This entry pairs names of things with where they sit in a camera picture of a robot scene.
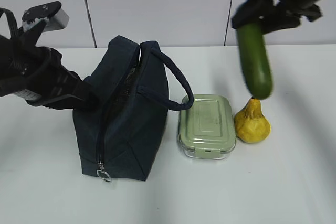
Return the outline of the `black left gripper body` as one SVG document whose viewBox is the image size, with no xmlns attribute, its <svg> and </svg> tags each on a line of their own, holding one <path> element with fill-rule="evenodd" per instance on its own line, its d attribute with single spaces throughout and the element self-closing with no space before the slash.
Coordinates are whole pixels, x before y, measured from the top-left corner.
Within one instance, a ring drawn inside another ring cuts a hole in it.
<svg viewBox="0 0 336 224">
<path fill-rule="evenodd" d="M 36 46 L 46 25 L 40 22 L 27 31 L 10 26 L 10 37 L 1 35 L 1 97 L 58 101 L 63 96 L 62 54 Z"/>
</svg>

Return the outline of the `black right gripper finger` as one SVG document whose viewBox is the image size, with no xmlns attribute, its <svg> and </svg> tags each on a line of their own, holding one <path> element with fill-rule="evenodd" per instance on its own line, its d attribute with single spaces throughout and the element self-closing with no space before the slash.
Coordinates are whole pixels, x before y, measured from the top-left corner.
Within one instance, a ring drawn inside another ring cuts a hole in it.
<svg viewBox="0 0 336 224">
<path fill-rule="evenodd" d="M 260 22 L 262 29 L 278 29 L 274 0 L 245 0 L 232 17 L 232 28 Z"/>
<path fill-rule="evenodd" d="M 262 34 L 272 33 L 283 29 L 292 29 L 301 25 L 301 15 L 289 10 L 273 10 L 261 12 Z"/>
</svg>

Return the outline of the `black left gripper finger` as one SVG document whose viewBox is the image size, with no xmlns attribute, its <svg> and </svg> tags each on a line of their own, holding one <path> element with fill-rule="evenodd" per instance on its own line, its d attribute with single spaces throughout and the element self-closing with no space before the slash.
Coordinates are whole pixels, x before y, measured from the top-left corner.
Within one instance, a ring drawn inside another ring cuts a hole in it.
<svg viewBox="0 0 336 224">
<path fill-rule="evenodd" d="M 39 105 L 56 110 L 93 111 L 98 107 L 99 99 L 92 92 L 91 85 L 75 72 L 62 70 L 57 73 L 47 96 L 39 100 Z"/>
</svg>

